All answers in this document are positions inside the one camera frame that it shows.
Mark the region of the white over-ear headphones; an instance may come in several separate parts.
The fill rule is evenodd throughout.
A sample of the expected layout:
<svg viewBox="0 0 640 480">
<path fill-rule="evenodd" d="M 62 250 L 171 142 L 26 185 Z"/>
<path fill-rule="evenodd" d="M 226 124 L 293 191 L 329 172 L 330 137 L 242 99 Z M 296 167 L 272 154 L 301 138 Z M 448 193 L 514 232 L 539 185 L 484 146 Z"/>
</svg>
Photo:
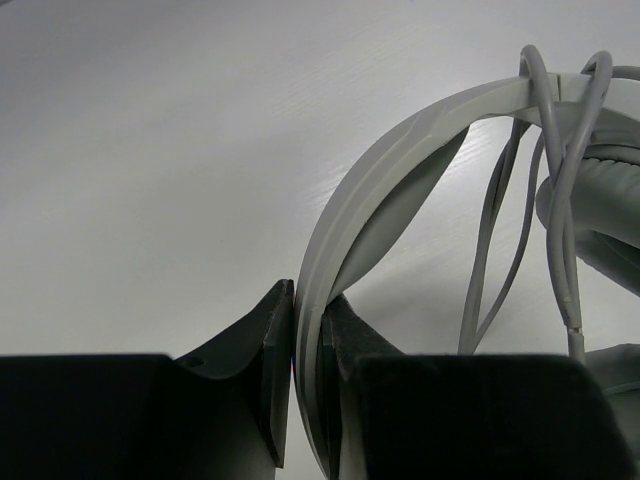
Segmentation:
<svg viewBox="0 0 640 480">
<path fill-rule="evenodd" d="M 569 352 L 477 355 L 481 288 L 465 301 L 461 353 L 406 355 L 406 393 L 393 425 L 393 478 L 635 479 L 639 475 L 639 348 L 587 351 L 578 260 L 639 289 L 639 71 L 602 60 L 579 74 L 533 61 L 520 74 L 441 100 L 371 146 L 347 173 L 315 227 L 296 294 L 295 386 L 305 430 L 328 477 L 322 438 L 322 315 L 407 228 L 478 120 L 508 116 L 511 138 L 492 173 L 481 216 L 490 237 L 521 136 L 549 177 L 528 187 L 525 215 L 546 229 L 547 263 Z"/>
</svg>

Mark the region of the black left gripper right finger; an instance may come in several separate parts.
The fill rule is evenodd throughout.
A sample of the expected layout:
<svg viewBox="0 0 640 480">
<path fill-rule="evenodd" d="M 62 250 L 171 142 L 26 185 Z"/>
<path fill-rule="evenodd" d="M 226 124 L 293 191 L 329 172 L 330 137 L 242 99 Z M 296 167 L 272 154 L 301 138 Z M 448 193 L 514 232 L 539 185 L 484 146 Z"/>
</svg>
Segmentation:
<svg viewBox="0 0 640 480">
<path fill-rule="evenodd" d="M 322 315 L 323 461 L 330 479 L 390 479 L 389 442 L 406 393 L 397 375 L 406 355 L 360 318 L 348 300 Z"/>
</svg>

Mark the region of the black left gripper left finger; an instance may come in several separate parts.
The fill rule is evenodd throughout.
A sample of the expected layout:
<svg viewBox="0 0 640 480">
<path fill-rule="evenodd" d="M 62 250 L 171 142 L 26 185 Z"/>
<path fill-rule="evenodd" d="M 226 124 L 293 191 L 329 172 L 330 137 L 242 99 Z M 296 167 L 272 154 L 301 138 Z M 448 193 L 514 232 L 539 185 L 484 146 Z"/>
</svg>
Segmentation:
<svg viewBox="0 0 640 480">
<path fill-rule="evenodd" d="M 176 363 L 203 391 L 187 404 L 197 469 L 284 466 L 294 282 L 282 279 L 242 318 Z"/>
</svg>

